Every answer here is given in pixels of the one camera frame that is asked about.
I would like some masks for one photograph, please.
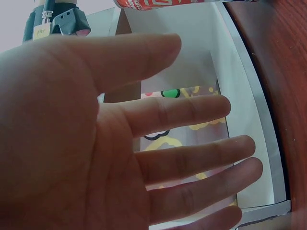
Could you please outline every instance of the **human hand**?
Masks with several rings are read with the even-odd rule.
[[[147,192],[250,157],[248,137],[133,152],[133,139],[226,116],[222,96],[98,104],[102,92],[170,66],[177,35],[50,36],[0,56],[0,228],[146,230],[191,215],[259,179],[250,158],[208,179]],[[228,207],[175,230],[228,230]]]

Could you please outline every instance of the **cartoon print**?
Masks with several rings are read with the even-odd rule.
[[[146,95],[142,94],[142,98],[147,98],[147,97],[191,98],[200,95],[218,95],[218,94],[219,90],[217,85],[213,87],[196,86],[191,88],[182,88],[182,89],[147,93]],[[201,145],[227,137],[228,137],[228,132],[227,132],[226,119],[221,118],[207,123],[178,127],[171,130],[147,135],[141,138],[141,151],[162,150],[173,147]],[[201,172],[199,174],[196,174],[188,178],[149,185],[146,186],[146,189],[147,190],[164,189],[164,188],[177,186],[179,184],[191,183],[198,180],[206,180],[208,177],[213,176],[225,170],[226,168],[228,168],[228,166],[218,168],[215,170],[210,170],[207,172]],[[202,210],[201,212],[191,217],[189,220],[194,221],[196,219],[202,218],[228,205],[236,205],[235,196],[229,197],[221,202],[218,202],[217,204],[214,204]]]
[[[179,89],[165,90],[165,91],[160,91],[160,94],[161,94],[162,97],[178,98],[180,96],[180,90]],[[156,96],[156,94],[153,93],[153,92],[149,92],[149,93],[145,93],[145,96],[153,97],[153,96]],[[154,141],[154,140],[157,140],[161,137],[167,136],[169,134],[169,132],[170,132],[170,130],[152,133],[152,134],[144,136],[144,138],[146,138],[147,140]]]
[[[157,140],[160,137],[165,137],[169,134],[169,130],[167,131],[162,131],[162,132],[157,132],[157,133],[152,133],[149,135],[144,136],[147,140]]]

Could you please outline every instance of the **wooden table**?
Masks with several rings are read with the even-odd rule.
[[[248,47],[274,120],[292,200],[292,229],[307,229],[307,0],[226,7]]]

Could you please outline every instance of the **black outline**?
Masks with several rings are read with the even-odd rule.
[[[180,91],[180,89],[176,89],[176,90],[177,90],[177,95],[176,95],[175,98],[178,98],[178,97],[180,97],[181,91]],[[165,97],[165,96],[163,95],[163,92],[165,92],[165,91],[170,91],[170,90],[163,90],[163,91],[160,91],[160,93],[161,93],[161,95],[162,95],[163,97]]]
[[[150,137],[147,137],[147,136],[144,136],[145,139],[147,140],[158,140],[160,137],[165,137],[169,134],[169,131],[170,130],[167,130],[165,133],[163,134],[158,134],[157,136],[153,137],[153,138],[150,138]]]

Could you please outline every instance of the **red can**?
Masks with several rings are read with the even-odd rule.
[[[258,0],[114,0],[121,8],[147,11],[165,6],[176,6],[198,2],[258,1]]]

